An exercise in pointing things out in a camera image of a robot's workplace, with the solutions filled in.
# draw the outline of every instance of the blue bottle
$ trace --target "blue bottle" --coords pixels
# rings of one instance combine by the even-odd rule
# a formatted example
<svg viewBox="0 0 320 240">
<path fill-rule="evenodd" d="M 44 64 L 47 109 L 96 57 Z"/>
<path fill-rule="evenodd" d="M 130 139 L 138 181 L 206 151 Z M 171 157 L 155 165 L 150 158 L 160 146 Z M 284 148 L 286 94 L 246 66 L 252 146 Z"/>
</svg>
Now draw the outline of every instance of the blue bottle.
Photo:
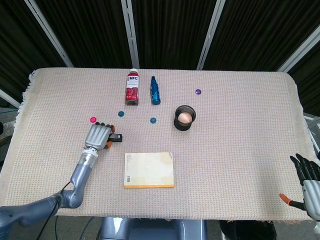
<svg viewBox="0 0 320 240">
<path fill-rule="evenodd" d="M 155 76 L 151 77 L 150 94 L 151 94 L 151 102 L 153 105 L 158 105 L 161 103 L 160 94 L 159 94 L 159 87 L 158 87 Z"/>
</svg>

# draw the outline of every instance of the black cup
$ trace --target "black cup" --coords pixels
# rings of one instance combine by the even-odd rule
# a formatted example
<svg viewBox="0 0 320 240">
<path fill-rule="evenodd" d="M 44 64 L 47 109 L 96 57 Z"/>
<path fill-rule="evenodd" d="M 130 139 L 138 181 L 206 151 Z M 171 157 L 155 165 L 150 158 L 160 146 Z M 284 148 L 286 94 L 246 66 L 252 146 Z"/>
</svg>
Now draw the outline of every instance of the black cup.
<svg viewBox="0 0 320 240">
<path fill-rule="evenodd" d="M 191 115 L 191 117 L 192 117 L 192 121 L 188 122 L 188 123 L 180 122 L 178 120 L 178 117 L 182 113 L 189 113 Z M 196 119 L 196 111 L 192 107 L 190 107 L 188 105 L 182 105 L 182 106 L 179 106 L 175 110 L 174 116 L 175 116 L 175 118 L 174 118 L 173 124 L 174 124 L 175 128 L 180 130 L 180 131 L 186 131 L 191 127 L 191 124 Z"/>
</svg>

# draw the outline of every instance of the beige tablecloth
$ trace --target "beige tablecloth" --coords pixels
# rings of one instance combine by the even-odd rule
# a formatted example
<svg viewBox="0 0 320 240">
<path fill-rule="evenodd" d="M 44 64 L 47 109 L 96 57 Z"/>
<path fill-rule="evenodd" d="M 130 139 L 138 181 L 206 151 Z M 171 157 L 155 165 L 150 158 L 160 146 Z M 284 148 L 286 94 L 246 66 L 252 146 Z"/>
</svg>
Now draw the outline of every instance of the beige tablecloth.
<svg viewBox="0 0 320 240">
<path fill-rule="evenodd" d="M 0 206 L 50 196 L 70 179 L 90 117 L 114 124 L 122 143 L 99 152 L 82 205 L 68 216 L 306 220 L 279 193 L 303 194 L 289 156 L 315 160 L 293 79 L 279 72 L 141 69 L 140 102 L 126 106 L 128 69 L 44 68 L 30 76 L 0 175 Z M 160 105 L 151 105 L 156 76 Z M 190 130 L 173 125 L 190 105 Z M 156 124 L 150 118 L 156 118 Z M 124 189 L 125 153 L 171 152 L 174 188 Z"/>
</svg>

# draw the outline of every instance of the red juice bottle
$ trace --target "red juice bottle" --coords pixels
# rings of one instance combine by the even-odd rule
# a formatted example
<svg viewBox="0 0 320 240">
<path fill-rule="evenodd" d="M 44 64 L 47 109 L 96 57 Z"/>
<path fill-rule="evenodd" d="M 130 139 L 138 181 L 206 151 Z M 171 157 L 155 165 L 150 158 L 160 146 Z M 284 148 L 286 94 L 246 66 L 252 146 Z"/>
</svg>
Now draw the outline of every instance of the red juice bottle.
<svg viewBox="0 0 320 240">
<path fill-rule="evenodd" d="M 126 77 L 125 104 L 138 105 L 139 103 L 139 75 L 138 69 L 130 69 Z"/>
</svg>

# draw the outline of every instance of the robotic arm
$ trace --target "robotic arm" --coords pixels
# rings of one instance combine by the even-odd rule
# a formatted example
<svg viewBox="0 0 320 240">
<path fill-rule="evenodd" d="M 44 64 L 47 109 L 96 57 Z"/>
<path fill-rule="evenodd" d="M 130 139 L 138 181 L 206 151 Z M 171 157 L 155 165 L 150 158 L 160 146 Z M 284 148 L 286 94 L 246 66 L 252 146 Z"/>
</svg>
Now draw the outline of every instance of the robotic arm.
<svg viewBox="0 0 320 240">
<path fill-rule="evenodd" d="M 316 221 L 314 233 L 316 239 L 320 240 L 320 167 L 299 154 L 295 156 L 290 156 L 290 159 L 294 163 L 302 187 L 303 202 L 292 201 L 283 193 L 280 197 L 289 206 L 306 211 L 308 216 Z"/>
<path fill-rule="evenodd" d="M 70 179 L 74 186 L 72 190 L 61 190 L 52 196 L 26 205 L 1 206 L 0 240 L 8 239 L 10 229 L 16 222 L 19 222 L 23 227 L 27 227 L 54 216 L 60 208 L 78 208 L 84 199 L 84 189 L 97 160 L 97 152 L 109 148 L 112 142 L 122 142 L 122 135 L 114 134 L 114 132 L 115 127 L 113 125 L 97 122 L 91 126 L 85 139 L 86 149 L 81 154 Z"/>
</svg>

